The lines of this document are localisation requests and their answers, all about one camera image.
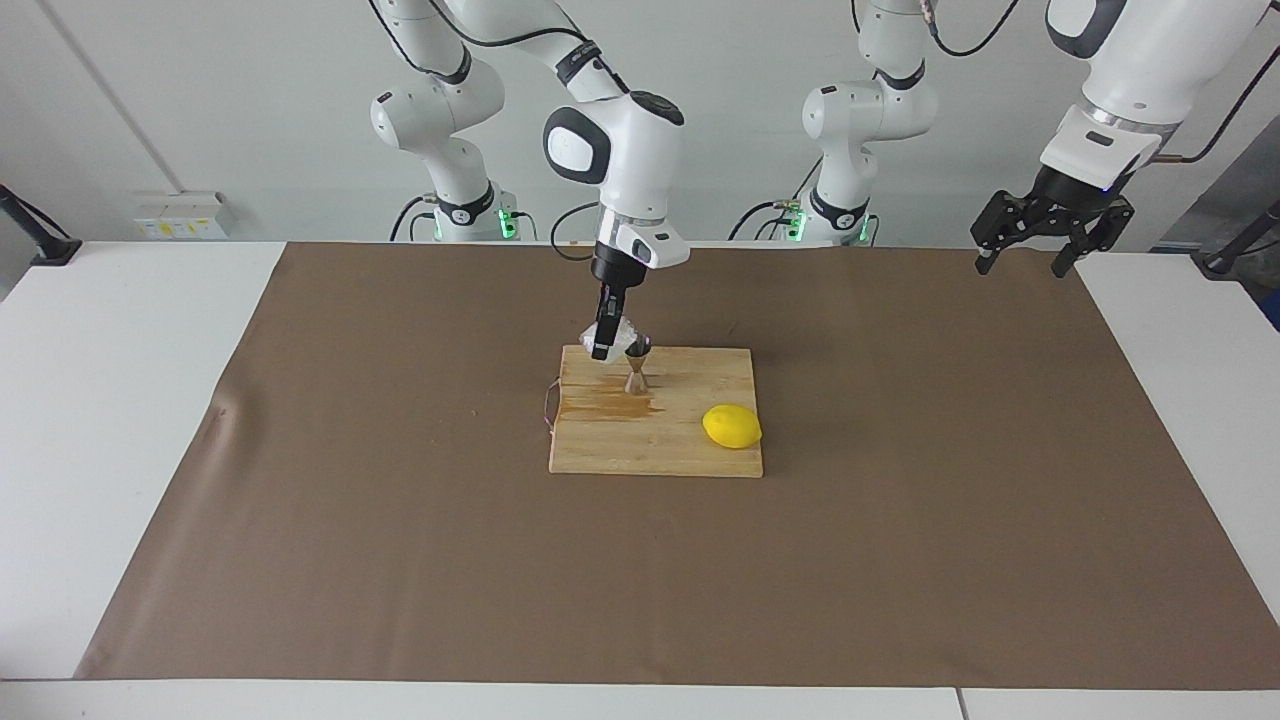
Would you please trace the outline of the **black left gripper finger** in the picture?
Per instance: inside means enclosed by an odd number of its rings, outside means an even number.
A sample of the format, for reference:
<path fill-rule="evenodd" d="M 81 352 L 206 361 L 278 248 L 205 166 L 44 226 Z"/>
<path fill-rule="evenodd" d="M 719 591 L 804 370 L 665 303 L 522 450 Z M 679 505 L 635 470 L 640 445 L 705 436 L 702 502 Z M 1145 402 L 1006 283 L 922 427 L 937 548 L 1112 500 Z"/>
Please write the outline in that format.
<path fill-rule="evenodd" d="M 1052 260 L 1051 272 L 1062 279 L 1084 256 L 1110 251 L 1134 217 L 1135 209 L 1126 199 L 1115 199 L 1094 217 L 1066 209 L 1056 213 L 1056 228 L 1066 231 L 1068 242 Z"/>
<path fill-rule="evenodd" d="M 978 247 L 975 269 L 987 275 L 998 255 L 1016 243 L 1033 237 L 1034 222 L 1027 219 L 1034 205 L 1034 196 L 1018 197 L 1010 192 L 995 192 L 972 223 L 972 237 Z"/>

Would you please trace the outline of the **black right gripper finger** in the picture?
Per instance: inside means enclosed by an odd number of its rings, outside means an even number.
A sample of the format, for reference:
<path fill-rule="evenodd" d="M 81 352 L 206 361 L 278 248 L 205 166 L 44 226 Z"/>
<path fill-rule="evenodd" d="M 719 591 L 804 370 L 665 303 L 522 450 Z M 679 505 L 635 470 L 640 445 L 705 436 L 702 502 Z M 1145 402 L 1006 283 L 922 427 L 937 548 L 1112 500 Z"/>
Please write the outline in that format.
<path fill-rule="evenodd" d="M 625 290 L 602 286 L 595 331 L 591 336 L 591 357 L 594 360 L 607 361 L 609 359 L 623 318 Z"/>

